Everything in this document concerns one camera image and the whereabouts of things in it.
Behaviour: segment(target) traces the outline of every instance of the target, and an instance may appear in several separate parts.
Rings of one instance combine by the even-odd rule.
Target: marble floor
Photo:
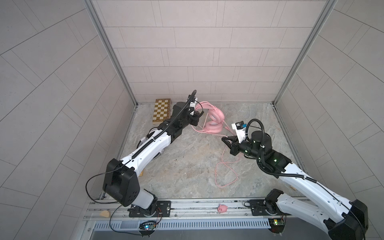
[[[291,149],[276,119],[273,106],[269,103],[218,103],[215,104],[225,115],[225,121],[231,123],[243,120],[247,123],[252,118],[260,119],[265,132],[272,138],[273,148],[295,162]],[[152,124],[153,104],[141,104],[136,110],[122,157],[136,149],[139,140],[157,125]],[[199,125],[203,125],[205,114]],[[231,133],[223,129],[223,135]],[[223,159],[229,164],[238,180],[226,187],[215,184],[215,166]],[[217,167],[217,183],[225,185],[236,179],[236,175],[224,164]],[[221,197],[265,197],[273,188],[280,189],[291,196],[302,196],[282,181],[263,173],[256,162],[246,159],[242,154],[232,156],[229,148],[220,136],[195,132],[191,126],[164,153],[151,161],[139,177],[141,188],[154,193],[158,198],[221,198]]]

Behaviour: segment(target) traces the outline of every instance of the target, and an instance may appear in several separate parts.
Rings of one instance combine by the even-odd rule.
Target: chessboard
[[[168,118],[170,118],[170,98],[156,99],[152,123],[159,124]]]

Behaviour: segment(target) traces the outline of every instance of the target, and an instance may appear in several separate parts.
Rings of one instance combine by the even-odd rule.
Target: tiled wall
[[[0,238],[69,239],[134,105],[81,0],[0,9]]]
[[[339,0],[277,104],[305,167],[384,238],[384,1]]]
[[[93,1],[139,102],[274,100],[324,3]]]

